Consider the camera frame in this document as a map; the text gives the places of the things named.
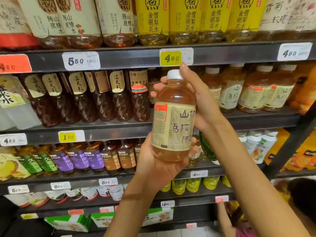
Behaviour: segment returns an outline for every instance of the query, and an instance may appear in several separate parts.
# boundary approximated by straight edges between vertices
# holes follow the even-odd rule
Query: red price tag
[[[32,67],[27,55],[0,55],[0,74],[24,72],[32,72]]]
[[[83,215],[84,211],[83,209],[78,209],[78,210],[69,210],[68,211],[69,215]]]

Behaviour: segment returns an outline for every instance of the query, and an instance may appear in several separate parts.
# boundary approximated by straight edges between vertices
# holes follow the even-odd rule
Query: dark brown bottle
[[[31,105],[43,126],[56,126],[62,120],[55,110],[56,107],[42,82],[41,76],[41,74],[21,74],[20,81],[30,97]]]
[[[87,82],[83,72],[61,72],[60,76],[67,83],[74,97],[82,122],[87,123],[97,120],[99,115],[92,94],[87,91]]]
[[[142,147],[142,144],[144,143],[146,138],[137,138],[135,139],[135,156],[136,156],[136,161],[138,163],[138,158],[139,158],[139,153],[140,153],[140,148]]]
[[[147,121],[150,118],[147,69],[132,69],[127,72],[129,76],[134,119],[136,121]]]
[[[123,70],[108,70],[107,75],[110,79],[113,101],[116,111],[116,119],[128,121],[133,117],[132,102],[129,91],[125,86],[125,74]]]
[[[134,147],[131,140],[119,140],[118,156],[125,173],[136,171]]]
[[[87,71],[85,75],[89,89],[93,93],[100,120],[113,120],[116,117],[116,112],[106,71]]]
[[[80,115],[74,99],[61,81],[59,73],[48,73],[42,76],[43,83],[55,103],[63,123],[73,124],[80,121]]]
[[[149,67],[147,69],[148,75],[148,98],[150,103],[150,108],[153,108],[155,105],[155,98],[150,95],[150,92],[155,91],[154,84],[160,82],[161,73],[156,67]]]
[[[115,141],[103,141],[100,146],[101,155],[105,164],[105,168],[109,175],[117,175],[121,171],[121,163],[117,152]]]

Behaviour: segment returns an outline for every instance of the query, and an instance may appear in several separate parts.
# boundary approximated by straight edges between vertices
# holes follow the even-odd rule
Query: black hair
[[[288,191],[295,207],[316,224],[316,180],[293,179],[289,182]]]

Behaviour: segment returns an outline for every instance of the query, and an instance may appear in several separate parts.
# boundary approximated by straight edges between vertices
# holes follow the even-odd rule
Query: white bottle
[[[15,127],[14,122],[6,115],[5,111],[0,107],[0,131],[4,131]]]
[[[276,135],[278,133],[277,129],[264,130],[264,135],[261,136],[261,140],[251,155],[256,164],[261,164],[263,162],[264,157],[277,141]]]
[[[245,146],[248,153],[252,156],[253,151],[256,149],[257,144],[261,140],[261,131],[260,130],[250,130],[246,135]]]
[[[21,130],[41,125],[16,76],[0,76],[0,106]]]

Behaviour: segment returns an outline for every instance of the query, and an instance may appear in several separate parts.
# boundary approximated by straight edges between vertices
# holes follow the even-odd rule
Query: purple bottle label
[[[50,157],[53,159],[53,161],[61,171],[69,171],[75,168],[65,152],[61,152],[57,155],[50,155]]]
[[[70,156],[77,169],[85,169],[90,166],[88,158],[82,150],[68,152],[68,155]]]
[[[91,152],[85,152],[88,157],[90,166],[92,169],[104,168],[104,161],[99,150],[93,150]]]

